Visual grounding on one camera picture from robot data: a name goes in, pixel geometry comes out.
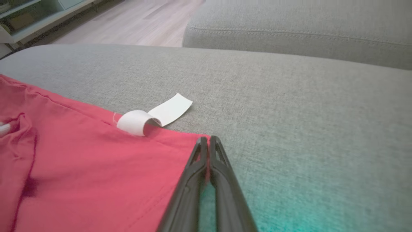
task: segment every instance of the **gray upholstery fabric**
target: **gray upholstery fabric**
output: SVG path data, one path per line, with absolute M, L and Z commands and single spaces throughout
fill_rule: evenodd
M 412 69 L 412 1 L 208 0 L 184 47 L 297 54 Z
M 294 55 L 46 45 L 1 73 L 125 113 L 177 92 L 168 129 L 221 138 L 260 231 L 412 228 L 412 72 Z M 201 229 L 214 225 L 213 188 Z

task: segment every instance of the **white shelf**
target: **white shelf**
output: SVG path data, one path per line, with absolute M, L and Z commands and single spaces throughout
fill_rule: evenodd
M 26 2 L 26 3 L 24 3 L 24 4 L 22 4 L 22 5 L 18 6 L 18 7 L 9 9 L 8 11 L 0 14 L 0 19 L 6 17 L 7 15 L 11 15 L 11 14 L 13 14 L 14 12 L 17 12 L 17 11 L 19 11 L 19 10 L 21 10 L 21 9 L 24 9 L 24 8 L 26 8 L 26 7 L 29 7 L 29 6 L 31 6 L 31 5 L 33 5 L 33 4 L 35 4 L 35 3 L 38 3 L 39 1 L 41 1 L 41 0 L 31 0 L 30 2 Z
M 54 23 L 55 21 L 65 17 L 65 16 L 68 16 L 69 14 L 73 13 L 74 11 L 76 11 L 78 9 L 81 9 L 82 7 L 88 5 L 92 2 L 93 2 L 93 0 L 85 0 L 85 1 L 83 1 L 79 4 L 77 4 L 77 5 L 74 5 L 74 6 L 70 7 L 67 10 L 54 13 L 54 14 L 52 14 L 50 16 L 47 16 L 46 18 L 44 18 L 40 21 L 37 21 L 37 22 L 35 22 L 35 23 L 33 23 L 33 24 L 17 31 L 17 32 L 14 32 L 11 35 L 11 37 L 13 39 L 13 43 L 21 41 L 22 39 L 24 39 L 27 36 L 35 33 L 36 31 L 38 31 L 38 30 Z

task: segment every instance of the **gray sofa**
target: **gray sofa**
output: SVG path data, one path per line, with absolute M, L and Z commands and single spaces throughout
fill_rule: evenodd
M 45 45 L 1 60 L 0 73 L 118 113 L 177 92 L 193 100 L 167 128 L 221 138 L 260 231 L 411 231 L 412 71 L 291 54 Z M 203 232 L 215 227 L 213 193 L 201 197 Z
M 183 46 L 412 70 L 412 1 L 207 0 L 189 22 Z

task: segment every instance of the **stitching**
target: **stitching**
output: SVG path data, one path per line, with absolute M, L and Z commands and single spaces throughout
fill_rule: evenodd
M 333 34 L 327 34 L 327 33 L 316 34 L 311 31 L 286 31 L 286 30 L 271 30 L 271 29 L 252 29 L 252 28 L 196 28 L 190 25 L 188 25 L 187 28 L 192 31 L 200 31 L 200 32 L 215 33 L 215 34 L 247 34 L 247 35 L 313 37 L 313 38 L 327 38 L 327 36 L 330 36 L 334 38 L 328 38 L 328 39 L 346 40 L 346 41 L 353 40 L 359 43 L 368 43 L 368 44 L 387 43 L 388 45 L 392 44 L 396 46 L 412 47 L 412 44 L 404 44 L 404 43 L 399 43 L 399 42 L 389 41 L 389 40 L 377 40 L 377 39 L 371 39 L 371 38 L 366 38 L 366 37 L 351 38 L 345 35 L 333 35 Z

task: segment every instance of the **sofa armrest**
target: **sofa armrest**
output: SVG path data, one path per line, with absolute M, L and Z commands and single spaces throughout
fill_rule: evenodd
M 412 69 L 412 1 L 208 0 L 183 47 L 297 54 Z

